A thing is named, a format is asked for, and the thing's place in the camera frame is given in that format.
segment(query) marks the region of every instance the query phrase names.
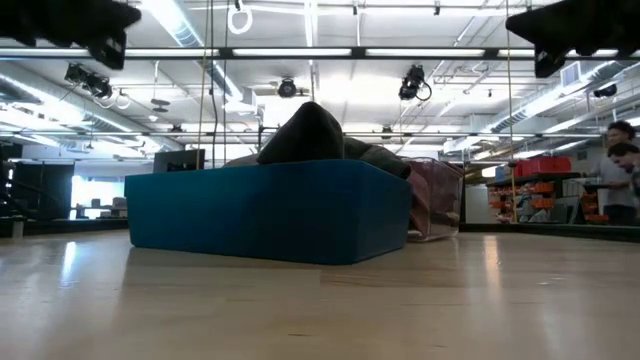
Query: air duct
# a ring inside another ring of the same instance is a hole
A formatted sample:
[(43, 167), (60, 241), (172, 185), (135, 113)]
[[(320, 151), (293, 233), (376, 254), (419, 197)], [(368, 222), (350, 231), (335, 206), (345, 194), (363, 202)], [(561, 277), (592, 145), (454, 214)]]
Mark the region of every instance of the air duct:
[[(98, 120), (104, 121), (109, 125), (118, 128), (123, 133), (130, 131), (150, 131), (149, 128), (146, 128), (133, 120), (118, 115), (111, 110), (103, 109), (93, 101), (87, 100), (73, 92), (69, 92), (69, 90), (45, 80), (22, 67), (13, 65), (9, 61), (0, 61), (0, 74), (0, 78), (4, 81), (7, 81), (13, 86), (19, 87), (22, 91), (31, 93), (33, 96), (39, 98), (45, 109), (47, 106), (64, 104), (65, 108), (68, 108), (75, 113), (83, 114), (85, 117), (93, 116)], [(183, 150), (184, 148), (184, 146), (171, 139), (154, 137), (153, 140), (158, 145), (170, 150)]]
[[(195, 32), (193, 26), (189, 22), (186, 12), (184, 11), (179, 0), (143, 0), (146, 10), (158, 20), (160, 25), (167, 30), (169, 35), (182, 47), (198, 48), (204, 47), (206, 44), (200, 36)], [(204, 69), (211, 81), (223, 89), (227, 94), (229, 101), (242, 101), (242, 92), (229, 79), (225, 77), (224, 70), (215, 61), (207, 61)]]
[[(637, 64), (639, 63), (635, 61), (608, 61), (600, 64), (583, 61), (570, 64), (561, 70), (560, 81), (522, 99), (517, 108), (513, 109), (512, 116), (509, 116), (509, 109), (497, 114), (480, 132), (499, 133), (568, 101), (571, 95), (595, 90), (606, 82), (618, 81), (623, 73)], [(468, 139), (452, 141), (454, 143), (445, 146), (449, 151), (460, 151), (475, 144)]]

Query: man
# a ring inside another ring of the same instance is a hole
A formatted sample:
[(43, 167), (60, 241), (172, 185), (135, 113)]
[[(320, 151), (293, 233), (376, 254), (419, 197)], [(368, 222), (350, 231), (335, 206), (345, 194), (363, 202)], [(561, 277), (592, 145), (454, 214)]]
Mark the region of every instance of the man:
[(631, 174), (631, 190), (640, 197), (640, 149), (627, 143), (620, 143), (609, 149), (609, 158)]
[[(636, 131), (626, 121), (616, 121), (609, 125), (607, 145), (611, 149), (618, 144), (630, 144)], [(609, 185), (603, 199), (604, 214), (609, 217), (611, 225), (631, 226), (636, 221), (636, 207), (631, 190), (632, 174), (614, 163), (609, 156), (603, 156), (589, 173), (591, 177), (600, 177), (605, 185)]]

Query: cable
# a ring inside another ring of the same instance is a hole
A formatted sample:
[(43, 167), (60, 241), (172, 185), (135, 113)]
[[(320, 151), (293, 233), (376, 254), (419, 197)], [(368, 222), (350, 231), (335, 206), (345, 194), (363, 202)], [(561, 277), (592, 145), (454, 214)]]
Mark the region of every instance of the cable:
[[(509, 0), (506, 0), (506, 12), (507, 19), (509, 18)], [(511, 162), (515, 160), (515, 150), (513, 146), (513, 94), (511, 89), (511, 32), (507, 30), (507, 78), (509, 79), (509, 133), (511, 134), (509, 146), (511, 148)], [(518, 223), (518, 209), (516, 206), (516, 174), (511, 170), (511, 194), (513, 199), (511, 200), (511, 208), (513, 210), (513, 222)]]
[[(227, 12), (229, 12), (229, 8), (230, 8), (230, 1), (231, 0), (227, 0)], [(227, 26), (225, 27), (225, 31), (224, 31), (224, 47), (226, 48), (229, 45), (229, 24), (227, 24)], [(223, 67), (223, 72), (224, 72), (224, 79), (223, 79), (223, 87), (224, 87), (224, 91), (222, 92), (222, 103), (223, 105), (227, 105), (227, 60), (224, 60), (224, 63), (222, 65)], [(217, 120), (218, 120), (218, 115), (216, 114), (216, 128), (217, 126)], [(222, 135), (222, 152), (223, 152), (223, 156), (222, 156), (222, 163), (226, 164), (227, 163), (227, 110), (223, 110), (222, 112), (222, 129), (224, 130), (224, 134)]]
[(207, 45), (207, 41), (209, 40), (209, 12), (213, 13), (213, 1), (207, 0), (206, 6), (207, 6), (207, 12), (205, 14), (206, 19), (205, 19), (205, 26), (204, 26), (205, 49), (204, 49), (204, 52), (202, 53), (202, 86), (200, 87), (200, 118), (198, 119), (198, 151), (196, 152), (196, 170), (200, 170), (200, 139), (202, 138), (202, 115), (204, 113), (204, 80), (205, 80), (205, 75), (207, 73), (206, 45)]
[(431, 97), (433, 96), (433, 89), (431, 88), (431, 86), (429, 84), (427, 84), (427, 81), (424, 78), (422, 79), (422, 84), (424, 85), (424, 87), (429, 89), (429, 96), (427, 96), (426, 98), (422, 99), (421, 97), (416, 95), (416, 99), (418, 99), (418, 100), (420, 100), (422, 102), (429, 101), (431, 99)]

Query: blue foam block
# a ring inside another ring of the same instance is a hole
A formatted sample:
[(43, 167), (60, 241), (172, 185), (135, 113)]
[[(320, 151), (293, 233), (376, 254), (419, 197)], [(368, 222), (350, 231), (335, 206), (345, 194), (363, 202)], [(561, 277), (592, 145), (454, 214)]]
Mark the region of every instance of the blue foam block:
[(135, 246), (334, 265), (403, 247), (411, 207), (351, 160), (128, 176), (125, 195)]

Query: wooden floor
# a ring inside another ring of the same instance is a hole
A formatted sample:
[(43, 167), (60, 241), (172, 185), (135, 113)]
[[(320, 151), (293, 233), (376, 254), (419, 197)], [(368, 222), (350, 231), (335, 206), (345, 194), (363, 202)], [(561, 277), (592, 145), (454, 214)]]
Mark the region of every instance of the wooden floor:
[(2, 360), (640, 359), (640, 245), (462, 234), (349, 267), (0, 240)]

